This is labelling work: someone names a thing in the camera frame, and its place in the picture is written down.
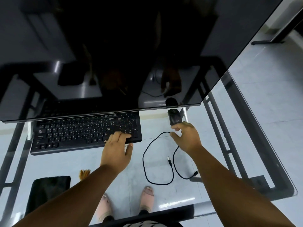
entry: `glass table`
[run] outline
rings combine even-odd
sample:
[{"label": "glass table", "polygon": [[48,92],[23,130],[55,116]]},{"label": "glass table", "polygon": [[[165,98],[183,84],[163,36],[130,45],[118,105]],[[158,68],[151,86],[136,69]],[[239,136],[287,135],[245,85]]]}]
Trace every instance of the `glass table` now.
[{"label": "glass table", "polygon": [[[192,95],[202,90],[202,87],[197,87]],[[134,144],[129,166],[107,190],[118,221],[132,218],[138,213],[141,191],[148,185],[142,167],[143,152],[161,132],[170,131],[166,110],[158,114],[143,111],[140,117],[142,142]],[[198,130],[203,146],[231,172],[270,200],[297,194],[229,72],[216,84],[201,106],[187,108],[187,117]],[[28,123],[9,124],[8,127],[6,133],[0,133],[0,226],[9,227],[23,218],[34,180],[70,176],[72,187],[79,182],[81,169],[93,171],[99,166],[103,148],[32,156],[29,154],[32,140],[28,140]],[[145,156],[145,165],[151,181],[165,183],[171,180],[166,157],[172,159],[175,149],[176,144],[167,134],[150,147]],[[197,170],[194,162],[181,150],[176,153],[175,163],[184,177],[191,176]],[[175,174],[172,184],[153,188],[155,212],[178,216],[178,221],[215,213],[199,175],[184,180]],[[96,217],[90,224],[98,226]]]}]

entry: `keyboard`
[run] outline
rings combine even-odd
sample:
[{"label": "keyboard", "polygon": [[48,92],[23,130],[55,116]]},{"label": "keyboard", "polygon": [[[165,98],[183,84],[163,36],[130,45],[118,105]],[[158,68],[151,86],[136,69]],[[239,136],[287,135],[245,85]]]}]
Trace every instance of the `keyboard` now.
[{"label": "keyboard", "polygon": [[103,147],[115,131],[131,134],[126,143],[142,141],[139,112],[38,121],[30,154]]}]

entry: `tiled floor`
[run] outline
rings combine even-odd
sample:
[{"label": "tiled floor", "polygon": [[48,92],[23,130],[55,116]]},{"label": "tiled floor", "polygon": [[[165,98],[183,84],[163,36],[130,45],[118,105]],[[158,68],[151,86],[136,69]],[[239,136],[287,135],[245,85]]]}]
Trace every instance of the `tiled floor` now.
[{"label": "tiled floor", "polygon": [[[281,45],[248,45],[230,68],[231,75],[238,84],[269,141],[284,164],[290,178],[299,191],[298,196],[275,201],[274,204],[297,226],[302,223],[300,210],[303,198],[303,170],[301,152],[303,129],[303,51],[290,39]],[[264,175],[271,180],[251,143],[243,124],[237,115],[223,85],[219,82],[213,95],[225,123],[239,151],[249,176]],[[188,111],[191,123],[197,128],[203,145],[224,165],[221,149],[210,124],[203,104],[191,107]],[[143,141],[134,145],[130,165],[107,190],[116,218],[128,217],[138,213],[139,197],[146,181],[142,169],[142,154],[153,138],[163,131],[170,131],[168,118],[143,119],[141,121]],[[0,126],[0,142],[6,150],[13,133],[13,124]],[[171,179],[171,169],[166,157],[176,148],[168,134],[164,134],[151,145],[145,156],[146,172],[153,182],[165,183]],[[80,169],[94,170],[101,159],[102,148],[57,153],[44,156],[29,156],[21,182],[13,213],[24,212],[32,182],[41,177],[69,175],[71,186],[76,184]],[[176,167],[184,175],[191,175],[196,166],[182,151],[176,154]],[[179,176],[169,186],[153,186],[156,194],[155,211],[172,207],[208,201],[202,183],[191,183]],[[170,202],[187,202],[170,206]],[[217,215],[182,222],[188,226],[222,226]]]}]

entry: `pink shoe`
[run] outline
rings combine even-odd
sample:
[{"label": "pink shoe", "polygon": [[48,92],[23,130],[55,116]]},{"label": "pink shoe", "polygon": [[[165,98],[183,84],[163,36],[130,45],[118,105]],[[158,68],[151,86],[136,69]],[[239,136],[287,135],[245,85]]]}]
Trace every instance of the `pink shoe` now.
[{"label": "pink shoe", "polygon": [[106,194],[104,194],[96,209],[96,215],[99,222],[103,222],[107,216],[113,216],[112,206]]},{"label": "pink shoe", "polygon": [[154,206],[154,191],[152,187],[146,186],[142,191],[140,210],[147,210],[149,213],[152,212]]}]

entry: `television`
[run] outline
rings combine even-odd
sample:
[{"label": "television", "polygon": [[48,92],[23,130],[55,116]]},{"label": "television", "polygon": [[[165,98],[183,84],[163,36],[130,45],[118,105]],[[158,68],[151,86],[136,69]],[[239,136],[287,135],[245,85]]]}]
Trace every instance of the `television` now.
[{"label": "television", "polygon": [[0,120],[200,105],[282,0],[2,0]]}]

